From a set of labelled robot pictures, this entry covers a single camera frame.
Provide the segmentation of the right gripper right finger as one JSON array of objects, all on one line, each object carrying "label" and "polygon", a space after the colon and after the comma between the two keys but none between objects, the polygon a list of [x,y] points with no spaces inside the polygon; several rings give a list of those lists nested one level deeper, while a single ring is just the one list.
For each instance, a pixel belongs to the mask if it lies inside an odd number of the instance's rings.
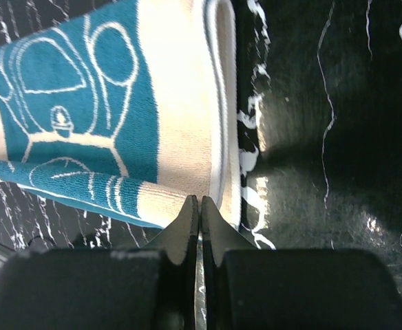
[{"label": "right gripper right finger", "polygon": [[374,254],[260,250],[210,197],[200,222],[209,329],[402,329],[402,298]]}]

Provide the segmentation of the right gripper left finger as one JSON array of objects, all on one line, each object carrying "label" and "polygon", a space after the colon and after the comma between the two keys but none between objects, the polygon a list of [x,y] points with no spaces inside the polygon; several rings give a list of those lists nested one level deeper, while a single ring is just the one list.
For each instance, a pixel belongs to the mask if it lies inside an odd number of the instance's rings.
[{"label": "right gripper left finger", "polygon": [[0,329],[194,329],[198,201],[139,249],[23,250],[0,269]]}]

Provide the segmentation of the teal beige bordered towel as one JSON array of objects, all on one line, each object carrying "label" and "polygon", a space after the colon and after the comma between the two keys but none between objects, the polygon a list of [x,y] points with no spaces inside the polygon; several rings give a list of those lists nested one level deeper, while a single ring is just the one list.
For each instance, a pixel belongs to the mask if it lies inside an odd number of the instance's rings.
[{"label": "teal beige bordered towel", "polygon": [[189,195],[240,224],[230,1],[113,1],[0,46],[0,182],[167,227]]}]

